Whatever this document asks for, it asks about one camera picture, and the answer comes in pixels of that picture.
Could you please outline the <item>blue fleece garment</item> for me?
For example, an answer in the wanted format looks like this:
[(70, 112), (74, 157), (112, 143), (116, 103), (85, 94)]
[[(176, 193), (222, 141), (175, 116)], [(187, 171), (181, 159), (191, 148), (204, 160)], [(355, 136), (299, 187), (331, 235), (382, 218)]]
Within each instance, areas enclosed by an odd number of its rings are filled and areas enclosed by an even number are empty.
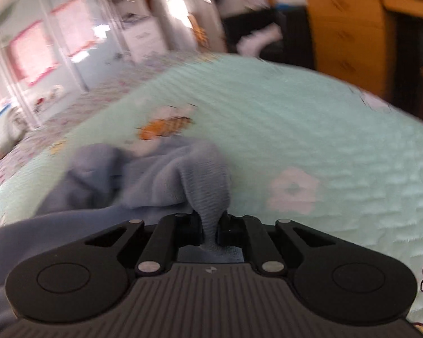
[(205, 240), (182, 250), (181, 260), (239, 263), (238, 248), (215, 242), (218, 220), (230, 200), (227, 163), (209, 141), (165, 137), (141, 153), (106, 143), (79, 148), (35, 214), (0, 227), (0, 332), (16, 320), (4, 292), (15, 266), (126, 221), (154, 225), (169, 214), (196, 212)]

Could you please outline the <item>mint green quilted bee bedspread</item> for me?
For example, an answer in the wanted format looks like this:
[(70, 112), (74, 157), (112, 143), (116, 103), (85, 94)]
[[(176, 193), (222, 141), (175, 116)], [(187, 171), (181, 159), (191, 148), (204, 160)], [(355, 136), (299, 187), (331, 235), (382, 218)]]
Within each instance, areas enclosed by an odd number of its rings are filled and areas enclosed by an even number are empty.
[(128, 148), (179, 111), (225, 156), (234, 214), (292, 218), (410, 267), (423, 329), (423, 122), (309, 70), (234, 55), (176, 65), (67, 132), (0, 187), (0, 227), (32, 217), (76, 150)]

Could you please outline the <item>floral heart-pattern bed sheet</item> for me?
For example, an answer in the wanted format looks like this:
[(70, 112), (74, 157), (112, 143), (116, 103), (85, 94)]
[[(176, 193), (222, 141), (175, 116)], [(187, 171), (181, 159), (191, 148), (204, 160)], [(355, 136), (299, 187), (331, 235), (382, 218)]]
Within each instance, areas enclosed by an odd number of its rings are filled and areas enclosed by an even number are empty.
[(61, 112), (48, 119), (41, 127), (24, 135), (23, 139), (0, 160), (0, 187), (26, 165), (70, 130), (89, 117), (105, 109), (111, 103), (128, 95), (130, 91), (161, 73), (184, 63), (207, 62), (217, 56), (211, 53), (194, 54), (174, 52), (166, 55), (153, 55), (143, 62), (112, 75), (97, 88), (81, 94)]

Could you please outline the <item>white drawer cabinet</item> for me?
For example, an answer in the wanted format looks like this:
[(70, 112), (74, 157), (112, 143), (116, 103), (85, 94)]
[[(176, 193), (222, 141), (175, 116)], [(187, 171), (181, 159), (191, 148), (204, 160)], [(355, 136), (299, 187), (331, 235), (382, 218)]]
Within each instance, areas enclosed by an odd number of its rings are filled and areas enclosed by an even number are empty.
[(154, 17), (145, 17), (122, 31), (133, 62), (168, 52), (162, 31)]

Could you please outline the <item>wooden desk with drawers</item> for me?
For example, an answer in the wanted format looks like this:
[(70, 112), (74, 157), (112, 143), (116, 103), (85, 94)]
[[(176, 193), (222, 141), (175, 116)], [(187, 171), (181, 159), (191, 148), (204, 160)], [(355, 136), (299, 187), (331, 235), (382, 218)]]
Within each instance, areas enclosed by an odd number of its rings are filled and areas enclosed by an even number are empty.
[(306, 0), (317, 71), (423, 120), (423, 0)]

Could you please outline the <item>sliding-door wardrobe with posters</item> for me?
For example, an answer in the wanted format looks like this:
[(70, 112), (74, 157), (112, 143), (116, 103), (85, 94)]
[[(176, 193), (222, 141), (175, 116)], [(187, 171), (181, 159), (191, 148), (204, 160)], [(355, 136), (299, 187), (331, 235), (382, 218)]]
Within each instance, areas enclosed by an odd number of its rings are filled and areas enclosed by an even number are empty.
[(0, 0), (0, 153), (126, 66), (107, 0)]

